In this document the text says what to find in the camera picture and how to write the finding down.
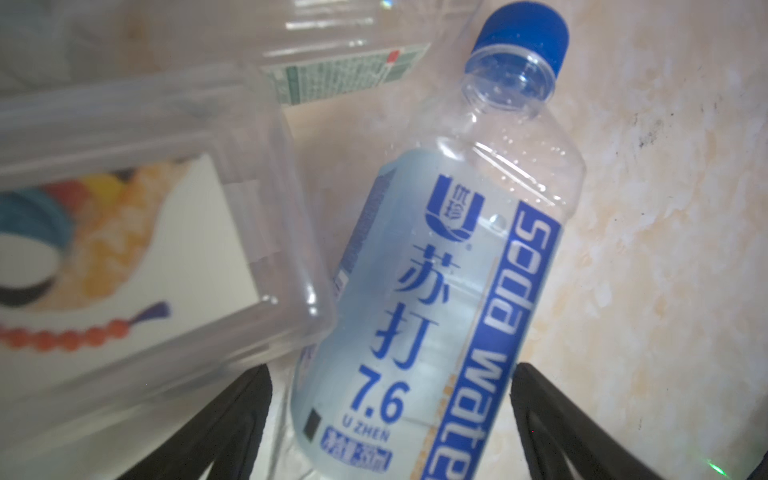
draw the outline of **plastic water bottle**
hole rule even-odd
[[[545,107],[567,46],[549,7],[497,10],[379,172],[336,276],[339,325],[294,379],[296,440],[325,476],[477,469],[584,179]]]
[[[296,105],[404,78],[478,3],[58,0],[49,35],[74,82],[243,60],[270,79],[281,104]]]

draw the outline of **blue u logo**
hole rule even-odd
[[[425,214],[427,225],[440,237],[452,242],[463,242],[472,236],[480,217],[485,197],[472,193],[453,179],[440,175],[435,182]]]

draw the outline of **beige stone surface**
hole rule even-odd
[[[551,3],[551,109],[588,176],[521,360],[663,477],[746,478],[768,449],[768,4]],[[287,112],[330,267],[406,85]],[[477,478],[528,478],[509,405]]]

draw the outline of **bottle label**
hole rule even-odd
[[[339,327],[300,362],[294,422],[318,468],[471,478],[560,229],[464,162],[384,167],[336,277]]]
[[[262,71],[272,81],[281,104],[298,105],[397,81],[415,67],[428,49],[429,44],[408,45],[268,65]]]
[[[504,253],[469,339],[450,400],[427,439],[421,480],[471,478],[522,347],[560,225],[518,202]]]

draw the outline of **blue bottle cap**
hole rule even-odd
[[[557,76],[568,50],[568,27],[547,5],[510,3],[488,17],[472,51],[498,44],[518,45],[536,52]]]

